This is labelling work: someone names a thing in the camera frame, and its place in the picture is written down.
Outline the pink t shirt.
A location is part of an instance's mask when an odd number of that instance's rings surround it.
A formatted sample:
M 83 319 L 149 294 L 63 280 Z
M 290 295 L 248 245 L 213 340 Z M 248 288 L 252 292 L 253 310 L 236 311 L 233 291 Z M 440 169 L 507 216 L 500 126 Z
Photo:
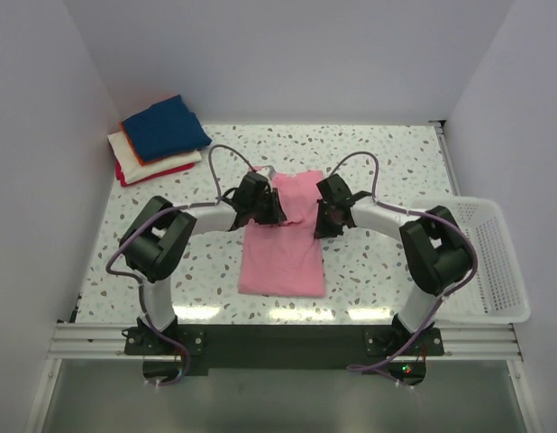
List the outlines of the pink t shirt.
M 322 298 L 325 295 L 321 242 L 315 238 L 319 170 L 275 175 L 286 221 L 278 226 L 250 222 L 244 231 L 238 291 L 247 295 Z

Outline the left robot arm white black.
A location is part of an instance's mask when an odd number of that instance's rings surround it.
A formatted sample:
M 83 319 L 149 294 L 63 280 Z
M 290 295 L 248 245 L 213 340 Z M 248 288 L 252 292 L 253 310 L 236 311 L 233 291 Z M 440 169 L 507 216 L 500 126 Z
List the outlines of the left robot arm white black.
M 171 300 L 170 277 L 178 268 L 193 235 L 232 232 L 254 221 L 274 226 L 286 221 L 278 190 L 271 186 L 270 166 L 250 171 L 238 187 L 215 203 L 175 206 L 152 198 L 119 243 L 106 271 L 138 283 L 139 328 L 146 345 L 157 354 L 182 349 L 178 317 Z

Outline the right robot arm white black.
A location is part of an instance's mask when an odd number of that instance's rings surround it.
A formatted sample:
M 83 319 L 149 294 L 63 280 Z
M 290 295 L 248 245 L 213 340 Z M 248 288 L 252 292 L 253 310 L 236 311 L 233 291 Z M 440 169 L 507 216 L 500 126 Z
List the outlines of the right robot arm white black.
M 470 240 L 447 207 L 417 210 L 387 204 L 367 191 L 351 192 L 337 174 L 319 181 L 317 188 L 315 238 L 362 228 L 401 243 L 414 287 L 377 343 L 387 355 L 412 354 L 423 344 L 423 333 L 433 324 L 443 298 L 476 273 L 478 258 Z

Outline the orange folded t shirt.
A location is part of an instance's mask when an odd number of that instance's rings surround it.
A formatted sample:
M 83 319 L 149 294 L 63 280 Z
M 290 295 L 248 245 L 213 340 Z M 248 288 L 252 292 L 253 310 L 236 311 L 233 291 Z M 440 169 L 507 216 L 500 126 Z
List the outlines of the orange folded t shirt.
M 119 123 L 119 127 L 120 127 L 120 131 L 122 132 L 126 142 L 129 145 L 129 148 L 131 150 L 131 153 L 133 155 L 133 157 L 135 158 L 135 160 L 138 162 L 139 165 L 144 166 L 145 162 L 142 160 L 142 158 L 140 157 L 139 153 L 137 153 L 137 150 L 135 148 L 135 146 L 132 143 L 132 139 L 129 137 L 129 135 L 127 134 L 126 130 L 124 129 L 123 126 L 123 122 Z

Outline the blue folded t shirt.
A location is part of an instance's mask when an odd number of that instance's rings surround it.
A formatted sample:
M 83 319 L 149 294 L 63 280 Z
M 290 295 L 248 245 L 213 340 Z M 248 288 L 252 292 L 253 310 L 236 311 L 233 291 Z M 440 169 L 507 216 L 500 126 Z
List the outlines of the blue folded t shirt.
M 212 143 L 181 95 L 155 103 L 122 122 L 145 165 Z

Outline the red folded t shirt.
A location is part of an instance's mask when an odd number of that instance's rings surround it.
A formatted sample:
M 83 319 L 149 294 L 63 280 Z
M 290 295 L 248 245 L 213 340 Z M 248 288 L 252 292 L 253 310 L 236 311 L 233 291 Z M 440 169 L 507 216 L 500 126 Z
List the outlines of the red folded t shirt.
M 145 181 L 148 181 L 148 180 L 154 180 L 154 179 L 164 177 L 164 176 L 167 176 L 167 175 L 176 174 L 176 173 L 179 173 L 179 172 L 182 172 L 182 171 L 190 170 L 194 167 L 195 167 L 194 163 L 189 163 L 189 164 L 182 165 L 182 166 L 179 166 L 179 167 L 176 167 L 176 168 L 163 170 L 163 171 L 160 171 L 160 172 L 157 172 L 157 173 L 154 173 L 154 174 L 143 175 L 143 176 L 132 175 L 131 177 L 127 178 L 123 174 L 121 165 L 117 162 L 115 164 L 115 167 L 114 167 L 114 172 L 115 172 L 115 177 L 119 181 L 120 185 L 123 188 L 127 188 L 127 187 L 130 187 L 130 186 L 139 184 L 141 182 L 145 182 Z

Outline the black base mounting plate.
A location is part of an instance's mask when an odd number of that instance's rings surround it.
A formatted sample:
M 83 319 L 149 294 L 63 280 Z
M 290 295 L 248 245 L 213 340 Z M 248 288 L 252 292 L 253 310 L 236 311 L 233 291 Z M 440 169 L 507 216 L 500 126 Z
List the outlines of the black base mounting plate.
M 156 336 L 139 319 L 122 330 L 124 354 L 142 356 L 145 378 L 174 378 L 176 355 L 170 342 Z M 391 325 L 176 325 L 166 334 L 190 353 L 188 376 L 211 369 L 340 370 L 349 364 L 375 364 L 403 343 Z M 442 356 L 443 336 L 431 326 L 400 356 L 423 361 Z

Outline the white plastic laundry basket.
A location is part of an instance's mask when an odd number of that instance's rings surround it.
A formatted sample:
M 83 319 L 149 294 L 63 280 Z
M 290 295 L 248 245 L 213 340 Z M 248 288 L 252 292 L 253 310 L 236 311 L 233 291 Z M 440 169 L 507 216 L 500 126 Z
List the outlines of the white plastic laundry basket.
M 507 325 L 531 316 L 525 282 L 500 207 L 484 198 L 452 197 L 450 209 L 478 256 L 478 271 L 441 306 L 437 319 L 461 324 Z

